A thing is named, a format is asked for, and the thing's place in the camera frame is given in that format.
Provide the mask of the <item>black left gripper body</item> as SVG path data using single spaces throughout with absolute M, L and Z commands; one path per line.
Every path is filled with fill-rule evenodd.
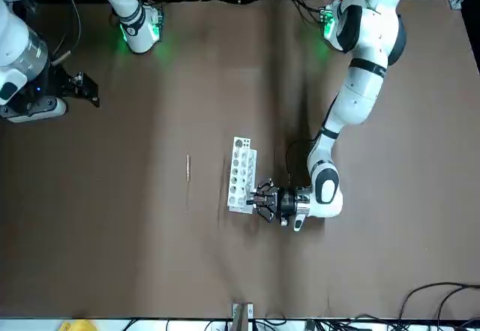
M 276 218 L 290 218 L 296 215 L 296 191 L 294 188 L 277 190 Z

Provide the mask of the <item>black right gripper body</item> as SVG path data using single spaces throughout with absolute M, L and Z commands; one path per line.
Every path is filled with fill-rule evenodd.
M 67 72 L 62 65 L 48 64 L 23 91 L 27 107 L 59 107 L 67 83 Z

